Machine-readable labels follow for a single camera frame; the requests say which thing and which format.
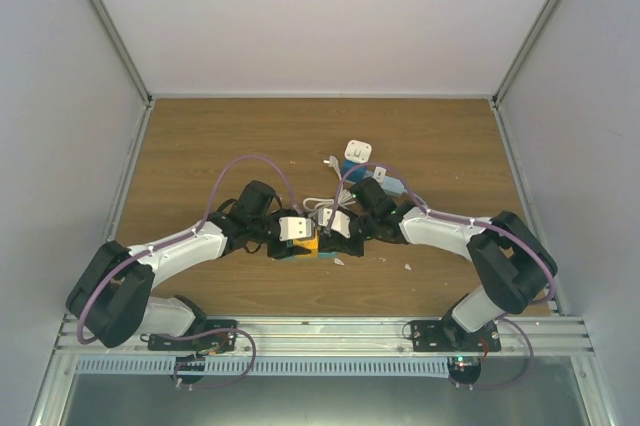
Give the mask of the teal power strip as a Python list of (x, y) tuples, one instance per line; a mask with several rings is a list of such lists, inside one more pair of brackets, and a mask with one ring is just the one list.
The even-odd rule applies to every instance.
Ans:
[(331, 259), (336, 258), (338, 254), (336, 252), (321, 252), (317, 249), (308, 249), (302, 246), (293, 246), (289, 248), (285, 255), (281, 257), (282, 261), (294, 261), (294, 260), (311, 260), (311, 259)]

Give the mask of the yellow cube socket adapter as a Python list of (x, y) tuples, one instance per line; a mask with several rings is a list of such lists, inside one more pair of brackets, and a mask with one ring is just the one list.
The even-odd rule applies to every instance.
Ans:
[(317, 237), (291, 241), (295, 258), (317, 258), (319, 241)]

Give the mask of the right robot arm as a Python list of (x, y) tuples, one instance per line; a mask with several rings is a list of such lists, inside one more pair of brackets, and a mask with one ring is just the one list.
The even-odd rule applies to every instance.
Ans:
[(372, 178), (354, 184), (349, 193), (358, 213), (336, 204), (317, 212), (320, 251), (361, 257), (365, 243), (377, 240), (429, 246), (458, 255), (475, 268), (479, 287), (436, 323), (447, 348), (473, 348), (479, 332), (497, 318), (522, 313), (542, 292), (554, 294), (557, 265), (513, 212), (472, 218), (433, 210), (419, 200), (397, 203)]

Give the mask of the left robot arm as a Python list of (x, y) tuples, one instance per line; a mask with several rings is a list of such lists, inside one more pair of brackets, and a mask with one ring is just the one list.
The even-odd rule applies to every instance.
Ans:
[(267, 249), (272, 259), (302, 253), (296, 241), (313, 237), (315, 224), (304, 212), (287, 209), (275, 190), (250, 182), (237, 198), (187, 229), (125, 247), (101, 245), (66, 300), (78, 321), (76, 338), (115, 348), (136, 335), (170, 336), (185, 350), (203, 344), (205, 313), (190, 300), (156, 298), (152, 291), (177, 274), (236, 251)]

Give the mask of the light blue power strip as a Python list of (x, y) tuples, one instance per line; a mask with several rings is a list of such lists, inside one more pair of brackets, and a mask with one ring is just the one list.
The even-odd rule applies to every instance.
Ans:
[(400, 197), (406, 191), (404, 184), (398, 178), (388, 176), (387, 172), (384, 177), (375, 177), (373, 173), (372, 177), (380, 184), (383, 191), (390, 196)]

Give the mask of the blue cube adapter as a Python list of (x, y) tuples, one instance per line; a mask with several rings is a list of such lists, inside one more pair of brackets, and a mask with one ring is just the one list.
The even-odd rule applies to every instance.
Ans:
[(341, 166), (341, 177), (346, 182), (357, 183), (366, 177), (368, 167), (360, 167), (359, 163), (345, 159)]

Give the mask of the white cube adapter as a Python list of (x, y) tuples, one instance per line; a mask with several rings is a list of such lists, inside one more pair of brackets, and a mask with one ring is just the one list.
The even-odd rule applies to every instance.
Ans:
[(345, 147), (344, 158), (356, 164), (363, 164), (369, 161), (372, 153), (372, 146), (364, 141), (349, 140)]

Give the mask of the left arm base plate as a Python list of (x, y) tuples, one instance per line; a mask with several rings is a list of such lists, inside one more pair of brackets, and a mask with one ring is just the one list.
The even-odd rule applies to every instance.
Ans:
[(181, 336), (142, 334), (150, 351), (225, 353), (235, 349), (238, 322), (234, 319), (196, 320)]

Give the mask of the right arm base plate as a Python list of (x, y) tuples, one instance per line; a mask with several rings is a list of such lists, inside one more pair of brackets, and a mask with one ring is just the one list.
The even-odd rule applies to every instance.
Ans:
[(502, 349), (493, 322), (467, 332), (452, 319), (414, 319), (402, 327), (401, 335), (412, 343), (414, 352), (489, 353)]

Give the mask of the aluminium rail frame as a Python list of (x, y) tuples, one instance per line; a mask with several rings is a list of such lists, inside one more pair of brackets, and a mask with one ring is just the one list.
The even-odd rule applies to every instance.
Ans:
[[(156, 2), (158, 4), (162, 4), (162, 6), (158, 6), (155, 12), (164, 12), (165, 10), (170, 11), (171, 14), (176, 18), (178, 17), (178, 3), (185, 2), (186, 0), (136, 0), (129, 1), (133, 6), (133, 3), (144, 3), (146, 4), (151, 2)], [(445, 35), (445, 30), (449, 30), (453, 28), (453, 19), (442, 19), (435, 20), (432, 18), (427, 18), (427, 11), (431, 11), (431, 16), (441, 15), (444, 16), (445, 12), (447, 14), (453, 15), (452, 17), (457, 19), (467, 17), (471, 18), (475, 12), (472, 12), (472, 0), (309, 0), (314, 4), (322, 5), (324, 8), (323, 11), (329, 12), (329, 5), (339, 6), (344, 10), (345, 14), (347, 9), (350, 10), (349, 19), (351, 20), (353, 17), (353, 21), (356, 20), (356, 16), (365, 18), (364, 13), (369, 11), (372, 15), (366, 16), (367, 21), (370, 23), (373, 19), (380, 19), (381, 21), (384, 19), (385, 28), (388, 28), (384, 34), (376, 33), (377, 36), (373, 36), (372, 27), (367, 26), (369, 30), (371, 30), (371, 34), (367, 33), (366, 39), (368, 42), (360, 41), (357, 43), (360, 47), (359, 50), (355, 49), (355, 46), (348, 46), (351, 40), (340, 39), (341, 42), (338, 42), (340, 48), (338, 46), (329, 48), (329, 39), (338, 39), (337, 31), (338, 26), (333, 27), (331, 34), (323, 33), (325, 38), (324, 42), (318, 42), (318, 47), (312, 49), (311, 46), (307, 47), (307, 43), (311, 44), (311, 33), (305, 33), (302, 35), (302, 26), (293, 26), (284, 27), (285, 19), (293, 19), (295, 14), (291, 12), (291, 14), (287, 13), (285, 15), (284, 12), (282, 14), (278, 13), (278, 15), (282, 16), (282, 20), (277, 23), (277, 26), (282, 26), (282, 30), (285, 29), (289, 31), (291, 28), (295, 30), (297, 36), (295, 38), (301, 39), (300, 45), (296, 46), (295, 51), (302, 52), (304, 51), (305, 55), (311, 57), (311, 52), (320, 53), (321, 49), (324, 48), (327, 51), (331, 51), (331, 54), (328, 56), (318, 56), (322, 59), (315, 60), (314, 64), (322, 65), (323, 68), (331, 71), (331, 75), (329, 73), (321, 76), (322, 81), (315, 80), (317, 84), (302, 82), (303, 78), (302, 73), (298, 74), (298, 69), (301, 66), (298, 66), (298, 63), (293, 62), (293, 60), (289, 60), (289, 56), (286, 56), (288, 62), (282, 62), (285, 59), (286, 50), (287, 54), (289, 51), (293, 52), (293, 46), (287, 46), (285, 48), (284, 40), (280, 42), (275, 42), (276, 36), (275, 32), (271, 34), (267, 33), (258, 33), (258, 26), (251, 25), (247, 26), (246, 29), (249, 32), (232, 32), (232, 27), (238, 29), (240, 28), (240, 19), (247, 19), (249, 23), (257, 24), (258, 20), (258, 6), (264, 6), (264, 11), (276, 11), (274, 9), (276, 6), (271, 5), (271, 3), (267, 3), (267, 0), (193, 0), (189, 4), (190, 6), (180, 6), (180, 15), (182, 13), (189, 12), (189, 15), (185, 16), (186, 19), (182, 19), (180, 24), (184, 23), (186, 29), (184, 31), (180, 30), (180, 34), (178, 34), (178, 30), (171, 30), (165, 28), (167, 31), (166, 34), (164, 30), (162, 30), (162, 35), (158, 36), (158, 38), (166, 39), (169, 43), (175, 43), (177, 46), (174, 47), (175, 51), (178, 50), (180, 52), (185, 52), (186, 56), (180, 56), (180, 64), (185, 64), (184, 73), (178, 71), (178, 66), (167, 66), (162, 71), (158, 69), (157, 72), (162, 72), (164, 74), (165, 70), (167, 74), (169, 72), (174, 73), (176, 77), (178, 77), (179, 81), (175, 82), (175, 84), (171, 84), (171, 87), (167, 87), (164, 90), (162, 88), (149, 89), (147, 86), (151, 83), (145, 84), (144, 82), (144, 74), (141, 74), (139, 68), (135, 64), (135, 59), (142, 61), (145, 59), (147, 61), (147, 56), (151, 54), (151, 51), (155, 51), (156, 49), (160, 50), (159, 39), (153, 43), (153, 48), (147, 48), (149, 51), (143, 51), (145, 55), (138, 55), (136, 58), (136, 54), (134, 54), (134, 58), (132, 59), (131, 52), (131, 44), (129, 44), (129, 48), (127, 49), (127, 44), (120, 35), (121, 31), (118, 31), (117, 25), (112, 21), (112, 15), (110, 14), (108, 5), (105, 6), (103, 0), (82, 0), (82, 6), (78, 6), (83, 12), (93, 11), (91, 14), (95, 16), (92, 24), (100, 25), (101, 32), (99, 33), (99, 39), (94, 41), (96, 47), (98, 46), (98, 42), (101, 42), (100, 46), (104, 51), (101, 50), (100, 54), (96, 56), (99, 60), (95, 61), (85, 61), (87, 64), (87, 68), (89, 65), (92, 66), (101, 66), (104, 62), (104, 65), (107, 65), (107, 59), (113, 63), (112, 66), (109, 66), (109, 71), (107, 71), (111, 76), (104, 75), (105, 85), (114, 86), (115, 89), (109, 91), (106, 89), (105, 92), (98, 92), (97, 83), (94, 87), (93, 85), (89, 86), (89, 76), (85, 74), (87, 79), (80, 79), (80, 73), (87, 73), (88, 69), (85, 66), (80, 66), (78, 63), (78, 73), (73, 73), (71, 76), (73, 86), (70, 86), (71, 89), (78, 89), (78, 93), (80, 91), (80, 86), (84, 89), (82, 92), (86, 92), (90, 97), (96, 96), (95, 101), (86, 100), (86, 106), (89, 106), (89, 103), (98, 104), (98, 99), (102, 101), (102, 106), (96, 106), (99, 110), (109, 113), (107, 114), (107, 119), (117, 119), (115, 115), (115, 102), (113, 103), (113, 108), (111, 103), (107, 105), (108, 102), (105, 102), (107, 96), (111, 94), (113, 99), (115, 100), (115, 92), (122, 92), (124, 94), (125, 89), (129, 96), (132, 96), (128, 99), (128, 105), (131, 106), (132, 112), (138, 114), (136, 118), (136, 123), (134, 126), (133, 116), (127, 119), (126, 126), (130, 129), (130, 131), (124, 133), (122, 136), (126, 139), (126, 147), (122, 146), (120, 150), (114, 153), (108, 153), (109, 156), (106, 159), (111, 160), (111, 157), (117, 157), (117, 166), (119, 167), (118, 172), (116, 173), (115, 166), (109, 169), (108, 174), (103, 174), (104, 179), (100, 179), (96, 186), (87, 186), (87, 189), (83, 189), (82, 191), (87, 191), (91, 193), (91, 200), (87, 203), (88, 206), (98, 206), (98, 200), (104, 199), (98, 208), (100, 211), (101, 218), (104, 217), (104, 220), (101, 221), (104, 223), (103, 231), (100, 233), (100, 239), (111, 239), (111, 237), (115, 234), (115, 231), (118, 228), (118, 224), (121, 218), (122, 209), (124, 207), (124, 203), (126, 200), (126, 196), (129, 191), (129, 186), (131, 183), (131, 176), (133, 174), (133, 170), (135, 169), (135, 165), (138, 161), (140, 144), (143, 142), (141, 139), (146, 132), (147, 123), (149, 122), (149, 117), (151, 116), (151, 109), (153, 109), (154, 104), (154, 93), (159, 98), (163, 99), (171, 99), (171, 98), (183, 98), (187, 96), (200, 96), (204, 98), (223, 98), (223, 97), (247, 97), (247, 98), (266, 98), (266, 97), (275, 97), (275, 98), (284, 98), (287, 96), (291, 97), (311, 97), (311, 98), (320, 98), (320, 97), (354, 97), (354, 98), (418, 98), (418, 97), (426, 97), (429, 99), (435, 98), (444, 98), (446, 100), (455, 98), (456, 95), (459, 96), (458, 93), (464, 93), (462, 96), (468, 98), (489, 98), (488, 95), (484, 94), (489, 92), (489, 89), (484, 88), (484, 83), (480, 84), (476, 81), (469, 82), (467, 81), (467, 76), (482, 76), (480, 79), (487, 78), (494, 80), (497, 78), (497, 73), (494, 74), (493, 69), (496, 71), (501, 69), (505, 70), (505, 79), (501, 81), (501, 84), (497, 89), (496, 94), (500, 99), (489, 99), (489, 103), (498, 104), (500, 101), (503, 101), (503, 96), (506, 97), (508, 88), (512, 87), (512, 83), (514, 83), (515, 78), (521, 72), (522, 66), (528, 61), (530, 53), (533, 51), (534, 45), (539, 42), (540, 36), (542, 35), (542, 30), (547, 26), (547, 20), (550, 18), (552, 12), (557, 9), (556, 6), (560, 4), (561, 0), (545, 0), (544, 5), (541, 3), (541, 8), (539, 13), (536, 16), (535, 21), (533, 21), (530, 31), (527, 32), (525, 39), (519, 48), (517, 54), (514, 56), (514, 61), (509, 67), (506, 67), (506, 59), (503, 61), (500, 58), (498, 61), (498, 65), (494, 68), (491, 66), (491, 75), (489, 73), (479, 73), (480, 66), (474, 68), (462, 68), (462, 66), (451, 66), (454, 62), (461, 62), (461, 58), (466, 59), (469, 62), (475, 61), (479, 64), (479, 53), (471, 55), (471, 53), (464, 56), (462, 54), (462, 33), (455, 33), (453, 36), (449, 34), (449, 36)], [(291, 0), (291, 4), (295, 6), (291, 11), (302, 12), (303, 3), (306, 0)], [(493, 4), (494, 0), (482, 0), (484, 3)], [(411, 34), (409, 34), (409, 27), (403, 26), (391, 27), (391, 15), (402, 11), (403, 13), (412, 12), (416, 10), (420, 12), (422, 15), (419, 19), (418, 23), (421, 25), (421, 28), (424, 27), (425, 31), (428, 31), (431, 35), (436, 32), (446, 36), (446, 41), (443, 39), (445, 46), (435, 46), (436, 43), (441, 42), (440, 40), (431, 41), (434, 46), (413, 46), (410, 45), (413, 43), (418, 43), (422, 41), (423, 37), (426, 38), (427, 33), (422, 32), (422, 30), (418, 31), (420, 28), (416, 26), (413, 28)], [(213, 40), (219, 37), (233, 39), (235, 43), (233, 46), (235, 49), (222, 48), (220, 46), (219, 49), (216, 50), (215, 55), (219, 56), (216, 61), (209, 61), (205, 63), (204, 52), (197, 52), (196, 54), (196, 45), (202, 50), (206, 51), (208, 54), (213, 54), (214, 49), (213, 46), (209, 46), (209, 43), (213, 44)], [(258, 52), (242, 53), (240, 55), (240, 59), (232, 59), (231, 52), (239, 51), (239, 40), (245, 39), (249, 40), (254, 38), (255, 48)], [(402, 59), (394, 59), (391, 61), (391, 49), (389, 49), (388, 54), (385, 52), (386, 56), (382, 55), (382, 52), (377, 56), (374, 56), (373, 53), (367, 55), (364, 54), (364, 45), (367, 45), (369, 49), (380, 50), (382, 51), (382, 46), (397, 46), (398, 57)], [(456, 89), (453, 88), (454, 82), (453, 80), (449, 81), (448, 79), (445, 81), (445, 74), (437, 73), (435, 64), (437, 62), (447, 63), (446, 68), (444, 68), (445, 72), (449, 76), (455, 76), (458, 73), (461, 73), (463, 81), (461, 83), (463, 86), (467, 86), (467, 83), (472, 86), (483, 86), (479, 90), (464, 90), (464, 88)], [(106, 165), (106, 162), (103, 160), (98, 161), (97, 159), (94, 161), (87, 160), (83, 163), (86, 163), (86, 168), (83, 167), (75, 167), (75, 169), (69, 169), (69, 173), (64, 173), (62, 179), (71, 179), (72, 172), (78, 172), (84, 174), (85, 172), (89, 172), (89, 166), (91, 166), (93, 170), (96, 172), (105, 172), (106, 168), (103, 171), (103, 166), (98, 167), (100, 165)], [(378, 318), (356, 318), (356, 317), (295, 317), (295, 318), (277, 318), (272, 317), (269, 318), (264, 323), (264, 326), (268, 326), (269, 333), (273, 337), (274, 341), (272, 341), (273, 345), (276, 344), (280, 348), (280, 350), (275, 349), (273, 351), (282, 351), (275, 352), (276, 356), (330, 356), (330, 355), (338, 355), (338, 356), (348, 356), (347, 351), (350, 351), (347, 348), (347, 344), (355, 345), (356, 344), (356, 332), (364, 332), (365, 324), (373, 326), (376, 323), (375, 319)], [(256, 322), (255, 326), (261, 324), (259, 321)], [(282, 330), (283, 332), (286, 330), (289, 332), (291, 330), (294, 335), (293, 338), (302, 339), (303, 337), (307, 339), (314, 338), (312, 344), (306, 346), (299, 346), (299, 349), (289, 348), (287, 350), (285, 348), (285, 337), (278, 337), (276, 340), (276, 336), (274, 334), (276, 331)], [(345, 346), (332, 347), (327, 350), (326, 353), (321, 353), (320, 349), (315, 348), (315, 345), (319, 346), (320, 344), (324, 345), (324, 343), (328, 344), (328, 338), (332, 338), (333, 333), (345, 333), (342, 336), (338, 335), (336, 338), (345, 339), (347, 341)]]

